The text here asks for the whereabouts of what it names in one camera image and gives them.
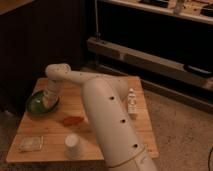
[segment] shelf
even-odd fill
[[[34,0],[0,0],[0,15],[26,5]]]
[[[174,13],[174,9],[176,7],[175,0],[169,0],[167,8],[142,4],[139,3],[137,0],[99,0],[99,1],[213,25],[213,17],[208,17],[200,14],[203,6],[207,4],[212,4],[213,0],[186,0],[182,5],[181,12],[178,14]]]

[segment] cable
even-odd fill
[[[212,146],[212,148],[209,152],[209,158],[208,158],[208,169],[209,169],[209,171],[211,171],[211,168],[210,168],[211,163],[210,162],[211,162],[212,151],[213,151],[213,146]]]

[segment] black handle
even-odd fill
[[[202,69],[198,69],[196,67],[193,67],[193,66],[190,66],[190,65],[187,65],[187,64],[183,65],[183,69],[186,70],[187,72],[196,74],[196,75],[201,76],[203,78],[209,78],[209,77],[213,76],[212,72],[208,72],[208,71],[205,71],[205,70],[202,70]]]

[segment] orange object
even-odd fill
[[[63,125],[70,126],[70,125],[77,125],[84,121],[84,117],[81,116],[69,116],[64,118]]]

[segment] green bowl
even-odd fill
[[[46,116],[56,108],[59,99],[51,108],[46,108],[42,102],[43,96],[43,91],[38,91],[27,100],[26,110],[30,115],[38,117]]]

